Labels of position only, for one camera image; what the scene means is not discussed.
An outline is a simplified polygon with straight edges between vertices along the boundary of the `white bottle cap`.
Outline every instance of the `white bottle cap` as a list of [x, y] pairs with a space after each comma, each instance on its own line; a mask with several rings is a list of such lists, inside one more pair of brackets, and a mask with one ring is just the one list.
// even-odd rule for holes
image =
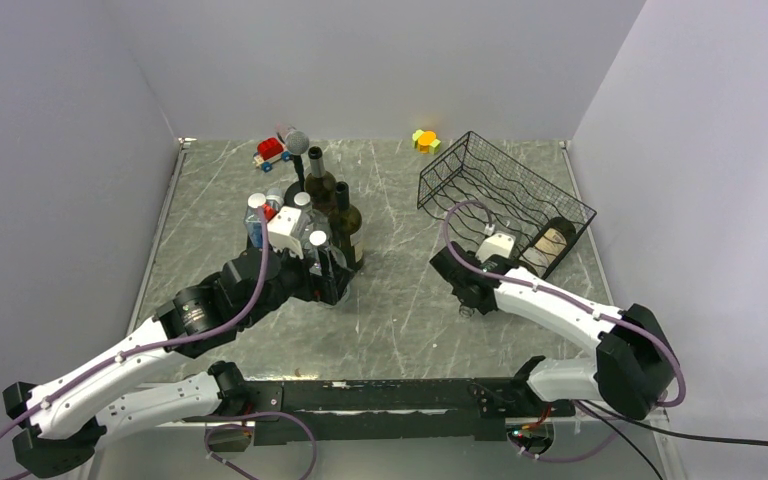
[[266, 195], [262, 193], [253, 193], [249, 195], [249, 208], [252, 210], [262, 207], [264, 203], [266, 203]]
[[322, 245], [325, 245], [325, 242], [327, 241], [328, 235], [326, 235], [322, 230], [316, 230], [310, 234], [310, 244], [314, 247], [321, 247]]
[[293, 202], [296, 206], [302, 208], [310, 204], [310, 194], [307, 192], [299, 192], [293, 197]]

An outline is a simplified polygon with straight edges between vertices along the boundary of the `black cable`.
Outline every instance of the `black cable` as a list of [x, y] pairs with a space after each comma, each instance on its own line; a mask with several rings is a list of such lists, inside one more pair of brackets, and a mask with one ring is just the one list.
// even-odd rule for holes
[[643, 453], [643, 451], [640, 450], [640, 448], [638, 448], [637, 445], [635, 445], [630, 438], [628, 438], [624, 433], [622, 433], [622, 431], [620, 431], [619, 428], [613, 426], [611, 422], [608, 421], [608, 419], [596, 414], [596, 412], [588, 411], [586, 413], [592, 417], [596, 417], [597, 419], [599, 419], [602, 423], [607, 425], [611, 430], [613, 430], [617, 435], [619, 435], [623, 440], [625, 440], [625, 443], [629, 444], [629, 446], [631, 446], [631, 448], [633, 448], [634, 451], [637, 452], [637, 454], [640, 455], [640, 457], [643, 460], [645, 460], [647, 464], [649, 464], [649, 468], [651, 468], [652, 471], [655, 472], [655, 475], [658, 477], [658, 480], [664, 480], [664, 477], [661, 476], [661, 472], [658, 471], [658, 467], [656, 467], [655, 464], [652, 463], [652, 460], [649, 460], [649, 457], [647, 457], [646, 454]]
[[735, 445], [751, 445], [755, 447], [768, 447], [768, 440], [755, 440], [751, 438], [731, 438], [731, 437], [710, 437], [706, 435], [691, 435], [689, 433], [681, 433], [681, 432], [671, 432], [669, 430], [664, 430], [663, 428], [653, 427], [652, 425], [648, 425], [643, 422], [638, 422], [637, 420], [634, 420], [632, 418], [628, 418], [624, 415], [620, 415], [618, 413], [614, 413], [606, 408], [600, 407], [599, 405], [596, 405], [593, 402], [589, 402], [584, 400], [582, 403], [587, 404], [589, 407], [593, 407], [597, 410], [601, 410], [604, 413], [607, 413], [608, 415], [618, 418], [620, 420], [626, 421], [628, 423], [633, 423], [634, 425], [637, 425], [638, 427], [645, 428], [647, 430], [652, 430], [653, 432], [658, 432], [664, 435], [669, 435], [671, 437], [677, 437], [677, 438], [684, 438], [686, 440], [696, 440], [697, 442], [713, 442], [713, 443], [729, 443], [729, 444], [735, 444]]

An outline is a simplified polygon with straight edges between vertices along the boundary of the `dark green wine bottle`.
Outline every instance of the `dark green wine bottle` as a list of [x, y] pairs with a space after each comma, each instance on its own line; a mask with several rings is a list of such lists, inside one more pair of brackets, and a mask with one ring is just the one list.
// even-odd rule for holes
[[363, 267], [363, 216], [349, 202], [349, 185], [346, 182], [337, 182], [335, 190], [337, 209], [328, 217], [331, 243], [343, 252], [348, 267], [358, 271]]
[[310, 195], [313, 208], [329, 215], [337, 208], [337, 179], [325, 170], [321, 148], [310, 147], [307, 157], [310, 159], [310, 173], [305, 179], [305, 192]]

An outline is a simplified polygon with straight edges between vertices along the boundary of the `wine bottle in rack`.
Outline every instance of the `wine bottle in rack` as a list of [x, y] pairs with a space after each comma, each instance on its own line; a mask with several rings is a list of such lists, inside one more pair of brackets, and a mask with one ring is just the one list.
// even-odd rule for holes
[[574, 239], [575, 225], [572, 222], [563, 217], [552, 218], [525, 247], [520, 261], [531, 273], [542, 278]]
[[337, 209], [331, 212], [332, 243], [346, 257], [348, 267], [358, 271], [363, 267], [363, 216], [349, 201], [349, 185], [337, 182]]

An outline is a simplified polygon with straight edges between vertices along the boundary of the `microphone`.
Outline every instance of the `microphone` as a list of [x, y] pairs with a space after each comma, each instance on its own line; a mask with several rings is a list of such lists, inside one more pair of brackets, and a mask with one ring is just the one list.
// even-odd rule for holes
[[278, 125], [275, 127], [275, 133], [278, 135], [278, 140], [281, 140], [287, 147], [290, 155], [301, 156], [310, 147], [310, 138], [303, 132], [296, 130], [295, 127]]
[[275, 127], [275, 133], [278, 135], [278, 140], [281, 140], [284, 147], [292, 155], [293, 167], [299, 179], [284, 194], [284, 205], [295, 205], [294, 198], [296, 194], [304, 192], [304, 162], [302, 162], [302, 155], [310, 147], [310, 138], [303, 132], [296, 130], [296, 127], [290, 125], [278, 124]]

